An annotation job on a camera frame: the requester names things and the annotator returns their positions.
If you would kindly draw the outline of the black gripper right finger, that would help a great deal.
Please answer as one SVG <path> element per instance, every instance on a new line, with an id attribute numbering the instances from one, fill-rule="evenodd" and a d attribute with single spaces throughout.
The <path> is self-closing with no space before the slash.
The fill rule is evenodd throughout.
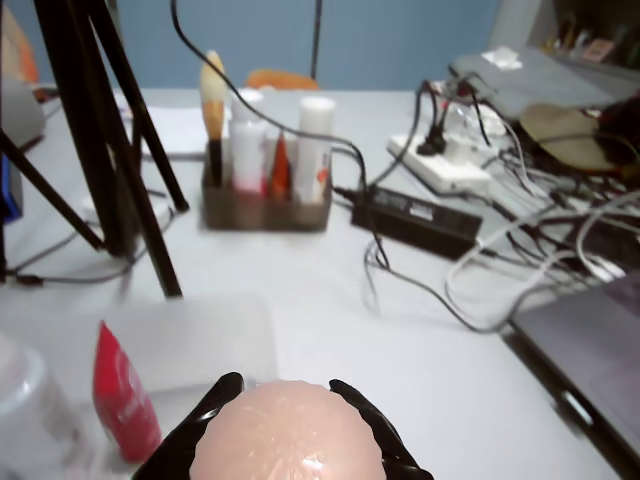
<path id="1" fill-rule="evenodd" d="M 371 428 L 381 449 L 382 463 L 388 479 L 434 479 L 409 453 L 394 425 L 359 390 L 339 379 L 330 380 L 329 386 L 330 391 L 339 394 L 354 407 Z"/>

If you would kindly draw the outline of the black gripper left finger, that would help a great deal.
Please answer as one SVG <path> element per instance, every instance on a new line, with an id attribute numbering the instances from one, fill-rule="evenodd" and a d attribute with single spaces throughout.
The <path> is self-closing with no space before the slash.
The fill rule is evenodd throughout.
<path id="1" fill-rule="evenodd" d="M 244 379 L 238 372 L 222 375 L 194 409 L 167 435 L 160 446 L 133 474 L 133 479 L 190 478 L 196 445 L 208 423 L 220 410 L 244 391 Z"/>

